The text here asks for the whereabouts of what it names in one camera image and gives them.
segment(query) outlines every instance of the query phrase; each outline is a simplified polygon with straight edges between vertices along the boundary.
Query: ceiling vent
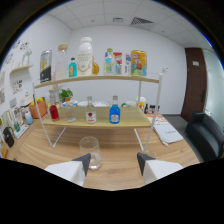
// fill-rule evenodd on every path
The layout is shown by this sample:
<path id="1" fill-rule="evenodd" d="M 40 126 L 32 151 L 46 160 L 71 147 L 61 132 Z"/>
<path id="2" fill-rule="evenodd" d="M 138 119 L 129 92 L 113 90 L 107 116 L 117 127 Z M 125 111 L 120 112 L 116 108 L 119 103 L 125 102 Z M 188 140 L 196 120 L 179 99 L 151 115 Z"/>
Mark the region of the ceiling vent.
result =
<path id="1" fill-rule="evenodd" d="M 151 30 L 154 27 L 155 23 L 145 19 L 140 19 L 135 17 L 131 23 L 131 26 L 142 28 L 145 30 Z"/>
<path id="2" fill-rule="evenodd" d="M 123 23 L 123 18 L 117 18 L 117 17 L 114 17 L 114 18 L 113 18 L 113 22 L 114 22 L 114 23 Z"/>

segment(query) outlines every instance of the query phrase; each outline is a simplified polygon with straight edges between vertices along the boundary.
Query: blue bottle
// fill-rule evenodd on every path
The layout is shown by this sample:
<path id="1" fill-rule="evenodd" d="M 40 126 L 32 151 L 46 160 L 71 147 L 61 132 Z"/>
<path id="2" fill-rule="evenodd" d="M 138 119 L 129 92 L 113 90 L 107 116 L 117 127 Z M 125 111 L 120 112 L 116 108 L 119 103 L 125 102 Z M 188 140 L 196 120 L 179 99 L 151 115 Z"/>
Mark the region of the blue bottle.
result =
<path id="1" fill-rule="evenodd" d="M 118 124 L 120 122 L 120 114 L 121 110 L 118 107 L 118 96 L 113 96 L 113 104 L 110 108 L 110 123 L 111 124 Z"/>
<path id="2" fill-rule="evenodd" d="M 77 65 L 75 63 L 75 58 L 71 58 L 72 62 L 69 65 L 69 70 L 68 70 L 68 77 L 69 78 L 74 78 L 77 77 Z"/>

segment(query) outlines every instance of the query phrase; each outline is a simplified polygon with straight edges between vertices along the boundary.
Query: cardboard box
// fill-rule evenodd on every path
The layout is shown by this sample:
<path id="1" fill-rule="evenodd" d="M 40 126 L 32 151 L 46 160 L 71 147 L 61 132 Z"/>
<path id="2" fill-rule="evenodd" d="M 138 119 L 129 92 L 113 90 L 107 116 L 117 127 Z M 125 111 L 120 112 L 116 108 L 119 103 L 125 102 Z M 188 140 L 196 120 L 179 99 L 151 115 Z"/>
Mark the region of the cardboard box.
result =
<path id="1" fill-rule="evenodd" d="M 44 114 L 47 113 L 47 105 L 45 103 L 45 100 L 42 102 L 38 103 L 38 107 L 39 107 L 39 111 L 40 111 L 40 116 L 43 117 Z M 35 105 L 29 105 L 30 108 L 30 113 L 32 115 L 33 118 L 39 118 L 38 116 L 38 112 L 37 112 L 37 108 L 36 108 L 36 104 Z"/>

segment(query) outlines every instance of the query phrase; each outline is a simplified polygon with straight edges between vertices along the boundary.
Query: green plant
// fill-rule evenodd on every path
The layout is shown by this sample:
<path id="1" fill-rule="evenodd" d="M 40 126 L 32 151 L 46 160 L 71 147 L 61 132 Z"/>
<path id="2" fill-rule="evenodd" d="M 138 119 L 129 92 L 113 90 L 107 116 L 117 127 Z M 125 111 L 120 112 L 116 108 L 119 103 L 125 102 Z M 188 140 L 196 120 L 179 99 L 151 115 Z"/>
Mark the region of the green plant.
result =
<path id="1" fill-rule="evenodd" d="M 72 97 L 72 96 L 73 96 L 73 93 L 69 88 L 67 90 L 61 89 L 61 93 L 59 93 L 59 98 L 61 100 L 65 100 L 66 97 Z"/>

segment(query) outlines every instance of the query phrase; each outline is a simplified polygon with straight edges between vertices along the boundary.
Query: ceiling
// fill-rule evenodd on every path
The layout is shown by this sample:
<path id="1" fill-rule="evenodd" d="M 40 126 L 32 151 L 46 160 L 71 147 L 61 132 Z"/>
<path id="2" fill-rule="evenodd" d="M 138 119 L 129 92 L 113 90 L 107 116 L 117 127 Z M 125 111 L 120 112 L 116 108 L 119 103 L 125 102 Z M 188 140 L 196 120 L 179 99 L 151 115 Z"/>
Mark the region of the ceiling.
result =
<path id="1" fill-rule="evenodd" d="M 54 16 L 71 30 L 90 26 L 133 26 L 135 17 L 153 23 L 135 27 L 165 36 L 184 48 L 199 47 L 212 51 L 204 36 L 176 11 L 151 0 L 73 0 L 47 13 Z M 123 18 L 114 22 L 113 18 Z"/>

